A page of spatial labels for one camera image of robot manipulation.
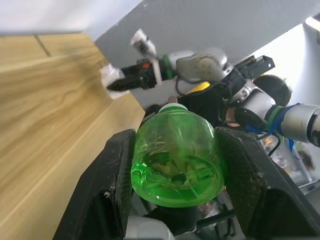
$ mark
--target wooden table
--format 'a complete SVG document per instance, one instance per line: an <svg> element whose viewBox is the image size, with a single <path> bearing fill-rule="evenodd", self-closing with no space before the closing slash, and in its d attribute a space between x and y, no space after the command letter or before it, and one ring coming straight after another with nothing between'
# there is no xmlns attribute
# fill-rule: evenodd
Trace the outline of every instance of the wooden table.
<svg viewBox="0 0 320 240"><path fill-rule="evenodd" d="M112 100L108 62L86 34L0 37L0 238L52 239L106 141L138 129L131 95Z"/></svg>

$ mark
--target wood grain surface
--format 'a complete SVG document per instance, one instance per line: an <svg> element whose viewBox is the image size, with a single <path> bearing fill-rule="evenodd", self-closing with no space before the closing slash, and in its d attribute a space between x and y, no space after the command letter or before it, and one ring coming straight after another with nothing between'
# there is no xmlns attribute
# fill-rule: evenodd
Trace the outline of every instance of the wood grain surface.
<svg viewBox="0 0 320 240"><path fill-rule="evenodd" d="M0 59L0 236L49 240L81 174L144 111L107 95L86 34L1 37Z"/></svg>

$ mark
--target green plastic bottle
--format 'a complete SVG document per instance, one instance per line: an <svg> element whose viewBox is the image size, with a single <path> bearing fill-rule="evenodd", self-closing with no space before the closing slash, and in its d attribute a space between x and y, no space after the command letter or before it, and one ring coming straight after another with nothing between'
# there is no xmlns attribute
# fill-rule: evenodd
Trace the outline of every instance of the green plastic bottle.
<svg viewBox="0 0 320 240"><path fill-rule="evenodd" d="M169 103L136 134L131 183L143 199L164 207L191 207L223 189L226 165L211 124Z"/></svg>

